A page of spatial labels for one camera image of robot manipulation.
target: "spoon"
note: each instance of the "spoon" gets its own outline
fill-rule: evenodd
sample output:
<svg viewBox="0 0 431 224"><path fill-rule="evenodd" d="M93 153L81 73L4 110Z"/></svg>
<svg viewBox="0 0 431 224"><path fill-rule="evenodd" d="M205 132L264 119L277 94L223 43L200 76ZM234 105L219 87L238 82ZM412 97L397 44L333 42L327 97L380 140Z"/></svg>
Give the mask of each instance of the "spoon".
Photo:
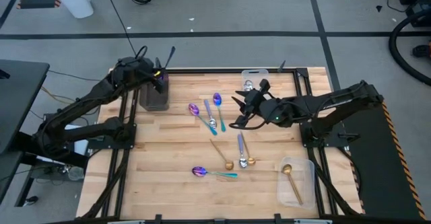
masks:
<svg viewBox="0 0 431 224"><path fill-rule="evenodd" d="M202 120L202 122L205 124L205 126L207 126L209 129L210 129L210 131L213 133L213 135L214 136L216 136L217 135L217 131L216 130L214 130L206 121L204 121L204 119L202 119L202 117L199 115L199 108L197 107L197 105L195 105L195 104L189 104L189 110L190 110L190 113L192 114L192 115L195 115L195 116L197 116L197 117L199 117L199 119L201 119Z"/></svg>
<svg viewBox="0 0 431 224"><path fill-rule="evenodd" d="M296 198L298 199L299 204L300 204L300 205L302 205L302 199L301 199L301 196L299 195L299 191L298 191L298 189L296 188L296 185L295 185L294 179L293 179L293 178L292 178L292 176L290 175L290 172L291 172L291 171L292 171L292 166L291 166L290 164L286 164L285 166L283 166L283 170L282 170L282 172L283 172L283 174L285 174L285 175L287 175L287 176L289 177L289 181L290 181L290 183L292 184L292 188L294 189L294 192L295 192Z"/></svg>
<svg viewBox="0 0 431 224"><path fill-rule="evenodd" d="M256 163L256 159L254 157L250 157L250 151L248 150L247 143L245 142L245 138L242 132L241 132L241 137L242 137L242 142L244 143L244 146L245 146L245 151L247 152L247 156L248 156L247 163L249 165L254 165Z"/></svg>
<svg viewBox="0 0 431 224"><path fill-rule="evenodd" d="M217 106L218 114L220 115L220 122L222 123L222 132L226 131L226 127L224 126L222 111L220 110L220 106L222 105L222 96L219 93L215 93L213 95L214 104Z"/></svg>
<svg viewBox="0 0 431 224"><path fill-rule="evenodd" d="M241 134L238 134L238 144L240 145L240 166L241 167L247 167L248 163L247 160L244 157L244 148L242 147L242 137Z"/></svg>
<svg viewBox="0 0 431 224"><path fill-rule="evenodd" d="M199 167L199 166L194 167L191 171L197 177L203 177L206 174L215 174L218 176L229 177L229 178L237 178L238 177L238 174L233 174L233 173L208 172L204 167Z"/></svg>
<svg viewBox="0 0 431 224"><path fill-rule="evenodd" d="M205 107L207 108L208 116L209 116L209 125L213 128L217 128L217 122L214 119L213 115L211 114L211 108L209 107L208 100L204 100L203 103L205 104Z"/></svg>
<svg viewBox="0 0 431 224"><path fill-rule="evenodd" d="M230 160L227 160L227 159L224 157L223 153L220 151L220 149L218 149L218 147L216 146L216 144L214 144L214 143L213 143L213 141L212 141L211 139L210 139L209 141L210 141L210 142L211 142L211 144L214 146L215 150L217 150L217 152L220 154L220 156L222 156L222 157L223 157L223 160L224 160L224 168L226 168L227 170L232 170L232 169L234 168L234 162L233 162L233 161L230 161Z"/></svg>

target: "wooden tabletop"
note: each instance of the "wooden tabletop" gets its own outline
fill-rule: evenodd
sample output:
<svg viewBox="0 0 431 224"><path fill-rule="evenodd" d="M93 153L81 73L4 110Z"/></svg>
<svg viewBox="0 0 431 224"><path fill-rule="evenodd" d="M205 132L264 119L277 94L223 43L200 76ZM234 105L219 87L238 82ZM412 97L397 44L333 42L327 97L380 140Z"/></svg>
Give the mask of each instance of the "wooden tabletop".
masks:
<svg viewBox="0 0 431 224"><path fill-rule="evenodd" d="M313 95L331 91L325 68L311 67L308 72ZM296 95L292 74L270 74L269 82L270 92L275 97ZM188 104L195 103L201 109L202 117L208 119L203 100L210 100L215 92L219 92L223 97L222 114L227 126L240 114L231 96L241 88L240 73L172 74L169 110L146 112L138 105L136 144L129 158L122 219L154 219L156 214L162 214L163 219L270 219L274 213L280 213L283 218L318 217L316 207L286 207L277 201L280 161L286 156L308 159L297 124L291 128L268 124L258 130L244 130L250 154L257 163L241 169L238 166L239 130L227 127L223 133L218 127L218 135L213 136L188 111ZM118 116L119 108L120 100L101 107L99 122ZM211 110L220 125L213 104ZM262 119L255 117L248 126L261 122ZM237 173L238 179L210 175L198 178L191 173L194 166L226 172L223 159L210 139L227 159L235 163L231 172ZM110 156L111 150L103 150L91 158L77 216L86 213L103 191ZM327 159L333 185L353 209L362 212L349 160L330 148L327 149ZM328 212L326 191L324 187L322 189ZM111 196L111 214L116 193L114 190Z"/></svg>

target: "black aluminum frame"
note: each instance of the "black aluminum frame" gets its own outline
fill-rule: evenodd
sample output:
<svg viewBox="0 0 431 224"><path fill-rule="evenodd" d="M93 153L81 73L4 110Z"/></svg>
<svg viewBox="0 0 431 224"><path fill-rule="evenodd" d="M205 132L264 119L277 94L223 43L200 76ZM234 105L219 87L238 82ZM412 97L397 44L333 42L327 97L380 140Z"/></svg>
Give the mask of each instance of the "black aluminum frame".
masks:
<svg viewBox="0 0 431 224"><path fill-rule="evenodd" d="M188 73L188 74L196 74L196 73L241 73L243 70L246 70L246 69L245 68L244 69L241 69L241 68L223 68L223 69L198 68L198 69L193 69L193 68L191 68L191 69L168 69L168 73L169 74L180 74L180 73ZM300 84L300 77L302 76L302 78L304 80L306 94L312 95L311 84L310 84L310 79L308 78L308 69L307 68L287 68L287 69L283 69L281 72L279 72L278 68L270 68L267 70L269 73L291 73L293 75L293 78L294 78L295 90L296 90L297 96L302 95L302 89L301 89L301 84ZM130 110L129 124L135 124L135 113L136 113L136 109L137 109L138 95L139 95L139 91L135 90L133 92L133 97L132 97L132 105L131 105L131 110ZM127 94L125 95L125 97L122 98L120 112L119 112L120 119L124 119L126 106L127 106ZM312 157L314 157L313 148L307 147L307 152L308 152L309 159L312 159ZM129 154L130 154L130 150L128 150L128 149L124 150L123 160L125 160L126 162L128 162L128 160L129 160ZM328 163L327 163L327 159L326 159L326 154L325 154L325 150L323 148L319 149L319 156L321 158L322 169L324 170L325 175L328 178L328 180L331 181L331 177L329 175ZM112 180L112 177L114 176L116 164L117 164L117 159L118 159L118 150L113 149L112 150L112 157L111 157L111 161L110 161L110 167L109 167L109 171L108 171L108 181L107 182L110 182ZM116 218L118 220L120 219L120 216L121 216L121 208L122 208L122 203L123 203L126 173L127 173L127 170L120 177L119 188L118 188L118 192L117 192L117 199L115 202L114 218ZM318 213L319 213L319 216L322 217L323 215L325 215L325 208L323 206L323 199L322 199L322 193L321 193L319 181L315 181L315 190L316 190L315 194L316 194ZM329 202L330 202L330 206L331 206L331 214L337 215L337 206L335 204L335 201L333 200L331 193L329 193L329 192L328 192L328 197L329 197ZM110 198L107 198L106 202L104 203L104 205L102 207L102 213L101 213L102 218L108 217L109 205L110 205ZM248 219L238 219L238 220L230 219L229 223L293 223L295 220L295 219L282 219L280 214L275 214L274 217L275 217L274 219L249 219L249 220ZM162 218L161 215L156 215L154 220L145 220L145 222L146 223L161 223L161 218ZM218 220L163 220L163 222L164 223L167 223L167 222L169 222L169 223L210 223L210 222L217 223Z"/></svg>

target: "gold spoon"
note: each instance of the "gold spoon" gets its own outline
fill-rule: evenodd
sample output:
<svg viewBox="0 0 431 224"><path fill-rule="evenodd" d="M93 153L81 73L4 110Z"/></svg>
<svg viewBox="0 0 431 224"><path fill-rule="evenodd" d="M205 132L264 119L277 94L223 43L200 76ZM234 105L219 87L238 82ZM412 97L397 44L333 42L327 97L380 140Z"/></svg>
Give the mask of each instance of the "gold spoon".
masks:
<svg viewBox="0 0 431 224"><path fill-rule="evenodd" d="M256 163L256 159L254 157L250 157L250 152L248 151L248 147L247 147L247 144L245 143L245 138L242 132L241 132L241 137L242 137L242 142L244 143L244 146L245 146L245 151L247 152L247 156L248 156L247 163L249 165L254 165Z"/></svg>
<svg viewBox="0 0 431 224"><path fill-rule="evenodd" d="M292 184L292 188L294 189L296 198L298 199L299 205L302 205L302 199L301 196L299 195L299 191L296 188L294 179L292 178L292 176L290 175L290 172L292 171L292 166L290 164L286 164L285 166L283 166L283 174L287 175L289 177L289 181Z"/></svg>
<svg viewBox="0 0 431 224"><path fill-rule="evenodd" d="M227 170L233 170L234 169L234 162L227 160L223 153L220 151L220 149L218 149L218 147L213 143L213 141L210 139L209 140L211 142L211 144L214 146L215 150L217 150L217 152L220 154L220 156L223 157L224 160L224 168L226 168Z"/></svg>

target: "teal spoon handle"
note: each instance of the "teal spoon handle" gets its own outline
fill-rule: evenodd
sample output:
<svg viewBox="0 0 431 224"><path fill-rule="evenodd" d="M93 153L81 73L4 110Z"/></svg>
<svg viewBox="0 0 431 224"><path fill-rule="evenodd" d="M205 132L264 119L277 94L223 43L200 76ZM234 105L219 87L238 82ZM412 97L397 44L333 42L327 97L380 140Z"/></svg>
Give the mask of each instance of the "teal spoon handle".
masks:
<svg viewBox="0 0 431 224"><path fill-rule="evenodd" d="M220 122L222 123L222 132L226 131L226 127L224 126L222 111L220 110L220 106L217 106L218 114L220 115Z"/></svg>
<svg viewBox="0 0 431 224"><path fill-rule="evenodd" d="M217 136L217 131L214 130L214 128L212 128L204 119L202 119L200 115L197 115L197 117L199 117L199 119L201 119L202 122L205 123L205 126L207 126L210 129L210 131L213 133L214 136Z"/></svg>
<svg viewBox="0 0 431 224"><path fill-rule="evenodd" d="M229 178L237 178L238 174L231 174L231 173L220 173L220 172L208 172L209 174L215 174L218 176L224 176Z"/></svg>

